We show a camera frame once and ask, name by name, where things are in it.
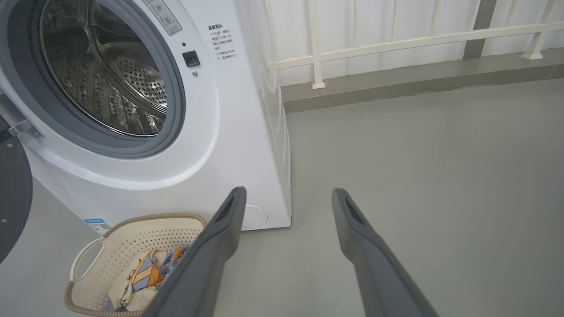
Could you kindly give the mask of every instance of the basket handle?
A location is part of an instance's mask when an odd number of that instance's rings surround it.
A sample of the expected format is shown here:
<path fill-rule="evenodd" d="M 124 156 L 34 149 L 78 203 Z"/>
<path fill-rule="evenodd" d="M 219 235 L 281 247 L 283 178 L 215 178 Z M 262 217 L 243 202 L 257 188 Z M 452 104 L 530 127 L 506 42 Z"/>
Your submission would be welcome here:
<path fill-rule="evenodd" d="M 72 262 L 72 266 L 70 267 L 70 279 L 71 279 L 71 281 L 76 283 L 76 282 L 82 280 L 86 276 L 86 274 L 88 274 L 90 269 L 94 266 L 94 263 L 96 263 L 96 261 L 98 260 L 98 258 L 102 254 L 102 251 L 105 249 L 105 240 L 106 240 L 106 238 L 100 237 L 100 238 L 92 241 L 91 243 L 88 243 L 84 248 L 82 248 L 82 250 L 78 253 L 76 258 L 74 258 L 74 261 Z M 96 245 L 98 243 L 103 244 L 102 249 L 100 250 L 100 252 L 98 252 L 98 255 L 96 255 L 96 257 L 94 258 L 92 263 L 90 263 L 90 266 L 86 269 L 86 272 L 84 272 L 84 274 L 82 274 L 82 276 L 78 278 L 76 276 L 76 269 L 78 268 L 78 264 L 80 263 L 80 261 L 82 260 L 82 257 L 84 257 L 86 252 L 88 252 L 88 250 L 90 250 L 94 245 Z"/>

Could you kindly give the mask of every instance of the sticker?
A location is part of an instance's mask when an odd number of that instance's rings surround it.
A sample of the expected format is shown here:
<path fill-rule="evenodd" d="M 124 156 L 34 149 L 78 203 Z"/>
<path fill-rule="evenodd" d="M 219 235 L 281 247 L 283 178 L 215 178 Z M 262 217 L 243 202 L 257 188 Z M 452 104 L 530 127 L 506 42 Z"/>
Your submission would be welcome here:
<path fill-rule="evenodd" d="M 215 58 L 225 60 L 237 57 L 231 37 L 231 30 L 224 27 L 223 24 L 208 25 L 210 31 L 211 43 L 214 47 Z"/>
<path fill-rule="evenodd" d="M 174 17 L 173 13 L 170 12 L 166 3 L 162 0 L 143 0 L 147 7 L 153 11 L 153 14 L 161 22 L 163 28 L 166 29 L 169 35 L 182 30 L 182 27 Z"/>
<path fill-rule="evenodd" d="M 110 225 L 106 223 L 103 219 L 84 219 L 92 229 L 96 230 L 101 236 L 103 236 L 108 230 L 111 229 Z"/>

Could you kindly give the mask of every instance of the metal railing post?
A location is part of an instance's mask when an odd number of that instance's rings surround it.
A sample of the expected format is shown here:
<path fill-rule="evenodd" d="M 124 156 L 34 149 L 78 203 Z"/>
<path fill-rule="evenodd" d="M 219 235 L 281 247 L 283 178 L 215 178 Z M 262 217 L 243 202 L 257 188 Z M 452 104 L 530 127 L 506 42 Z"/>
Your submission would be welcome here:
<path fill-rule="evenodd" d="M 539 33 L 535 33 L 527 52 L 523 53 L 521 57 L 526 59 L 543 58 L 540 50 L 543 48 L 548 32 L 550 32 L 550 25 L 552 23 L 552 17 L 554 16 L 553 8 L 555 2 L 556 0 L 548 0 L 547 6 L 544 8 L 543 16 L 540 18 L 540 22 L 544 24 L 543 30 Z"/>
<path fill-rule="evenodd" d="M 314 58 L 314 82 L 312 89 L 325 88 L 321 77 L 321 44 L 319 43 L 319 14 L 317 0 L 308 0 L 310 14 L 311 52 Z"/>

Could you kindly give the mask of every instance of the stainless steel drum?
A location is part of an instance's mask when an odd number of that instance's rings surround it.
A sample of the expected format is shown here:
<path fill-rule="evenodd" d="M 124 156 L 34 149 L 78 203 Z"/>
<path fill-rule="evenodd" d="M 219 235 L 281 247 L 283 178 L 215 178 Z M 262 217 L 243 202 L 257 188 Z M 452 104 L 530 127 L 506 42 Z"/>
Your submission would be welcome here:
<path fill-rule="evenodd" d="M 166 88 L 151 54 L 119 17 L 92 0 L 49 0 L 40 26 L 51 75 L 78 109 L 121 134 L 158 134 Z"/>

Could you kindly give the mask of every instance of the clothing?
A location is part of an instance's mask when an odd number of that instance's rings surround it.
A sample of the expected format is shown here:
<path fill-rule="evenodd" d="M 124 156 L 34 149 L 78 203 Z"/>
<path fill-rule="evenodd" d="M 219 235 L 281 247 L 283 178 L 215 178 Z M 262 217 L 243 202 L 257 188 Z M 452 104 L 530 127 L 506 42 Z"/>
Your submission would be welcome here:
<path fill-rule="evenodd" d="M 145 309 L 187 250 L 186 244 L 179 244 L 169 253 L 150 250 L 137 254 L 108 289 L 104 311 Z"/>

